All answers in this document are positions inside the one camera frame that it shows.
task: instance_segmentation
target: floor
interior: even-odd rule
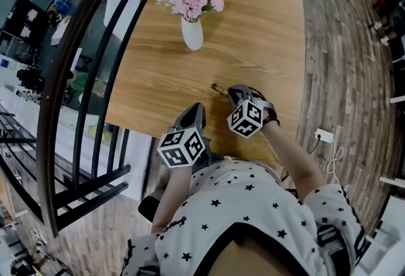
[[[308,151],[315,146],[316,128],[335,134],[337,146],[344,148],[336,175],[368,233],[389,191],[378,178],[394,177],[402,146],[399,113],[388,102],[394,93],[390,52],[367,29],[375,19],[373,2],[304,0],[306,71],[297,131]],[[332,153],[333,146],[324,143],[313,153],[324,171]],[[137,206],[118,196],[64,229],[49,246],[77,275],[118,275],[127,239],[150,228]],[[30,241],[30,225],[41,229],[25,216],[19,227],[23,241]]]

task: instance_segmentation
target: white vase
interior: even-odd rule
[[[202,29],[200,19],[198,19],[198,21],[195,23],[191,23],[182,17],[182,33],[184,42],[190,49],[194,51],[197,51],[203,46],[204,36]]]

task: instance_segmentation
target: wooden table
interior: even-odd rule
[[[202,25],[204,45],[191,51],[180,17],[148,0],[125,51],[106,121],[161,137],[183,110],[202,102],[204,136],[213,151],[276,165],[260,133],[244,139],[229,131],[230,104],[210,86],[260,90],[295,138],[305,61],[302,0],[225,0],[224,11],[206,15]]]

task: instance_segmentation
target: black metal railing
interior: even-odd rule
[[[96,81],[107,44],[129,0],[121,0],[119,2],[109,24],[104,30],[101,41],[97,47],[96,55],[90,65],[78,110],[72,164],[55,153],[58,120],[66,88],[67,76],[76,51],[89,27],[90,21],[102,1],[103,0],[82,0],[69,21],[59,43],[57,55],[49,67],[49,72],[52,74],[49,75],[46,80],[45,88],[42,92],[37,136],[34,137],[29,131],[24,129],[13,118],[12,113],[8,113],[4,108],[0,108],[1,124],[3,124],[3,122],[7,123],[4,125],[4,129],[10,126],[13,127],[12,140],[9,137],[0,135],[0,143],[8,148],[18,164],[26,171],[33,182],[37,183],[39,200],[36,201],[17,181],[13,171],[7,165],[6,160],[1,156],[0,168],[9,184],[14,188],[20,199],[27,205],[27,208],[55,237],[61,229],[88,214],[128,187],[125,182],[116,186],[112,186],[110,183],[130,171],[130,166],[125,164],[129,131],[124,130],[123,133],[120,133],[119,127],[112,126],[112,128],[110,128],[111,141],[109,143],[108,162],[106,172],[102,175],[100,175],[99,171],[99,155],[102,148],[101,144],[105,118],[113,84],[130,35],[147,0],[140,0],[135,15],[130,19],[130,24],[116,52],[113,66],[109,73],[94,137],[91,172],[86,172],[80,167],[85,119],[89,111],[89,101],[92,97],[94,82]],[[120,157],[116,158],[116,146],[118,141],[120,141],[121,150]],[[12,144],[19,147],[23,155],[28,156],[32,164],[35,164],[35,171],[24,165],[23,161],[19,158],[20,156],[12,151]],[[26,145],[29,145],[31,151],[25,149]],[[62,180],[55,176],[56,168],[62,171]],[[60,184],[63,188],[59,193],[55,191],[55,182]],[[89,199],[86,196],[90,193],[94,193],[96,196],[92,196],[92,198]],[[82,203],[72,208],[70,204],[74,201],[81,201]],[[61,208],[64,212],[59,215],[58,210]]]
[[[120,135],[119,127],[112,126],[108,163],[106,173],[103,175],[100,175],[99,171],[99,155],[102,146],[101,144],[103,139],[105,118],[113,84],[115,82],[115,78],[130,35],[147,0],[140,0],[140,4],[135,12],[135,15],[130,19],[129,27],[120,44],[120,47],[118,48],[118,51],[116,52],[112,69],[109,73],[104,96],[101,101],[102,106],[98,117],[96,135],[94,137],[91,172],[88,178],[83,180],[83,174],[81,173],[80,169],[80,158],[82,152],[85,119],[89,110],[89,102],[92,97],[93,85],[96,80],[97,73],[101,67],[108,42],[113,34],[113,30],[120,18],[120,15],[128,3],[128,0],[121,0],[119,2],[113,16],[104,30],[101,41],[97,47],[96,55],[89,68],[89,74],[85,83],[82,100],[78,110],[78,119],[75,129],[75,142],[73,148],[72,180],[70,181],[70,187],[63,192],[55,194],[53,182],[55,166],[55,142],[59,111],[65,90],[66,78],[68,72],[70,71],[76,50],[79,47],[84,34],[86,33],[94,13],[102,1],[103,0],[81,1],[78,9],[73,14],[58,46],[57,56],[49,68],[49,71],[53,74],[50,75],[49,79],[47,80],[42,93],[39,124],[37,129],[37,183],[43,222],[55,236],[62,228],[71,224],[85,214],[88,214],[88,212],[105,203],[127,187],[126,183],[121,183],[120,185],[114,186],[102,194],[99,194],[97,197],[82,203],[80,206],[66,211],[66,213],[60,216],[57,214],[59,208],[66,207],[71,202],[83,198],[88,193],[97,191],[100,187],[124,176],[130,171],[130,166],[125,165],[125,150],[129,135],[128,130],[124,131],[121,140],[121,153],[118,160],[117,169],[114,170],[114,162],[115,147],[118,143],[118,138]]]

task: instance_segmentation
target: wrist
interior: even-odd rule
[[[271,131],[271,130],[274,130],[274,129],[279,129],[280,127],[278,126],[278,123],[277,123],[277,121],[270,121],[270,122],[268,122],[267,124],[265,124],[262,128],[261,128],[261,130],[262,131],[265,131],[265,130],[267,130],[267,131]]]

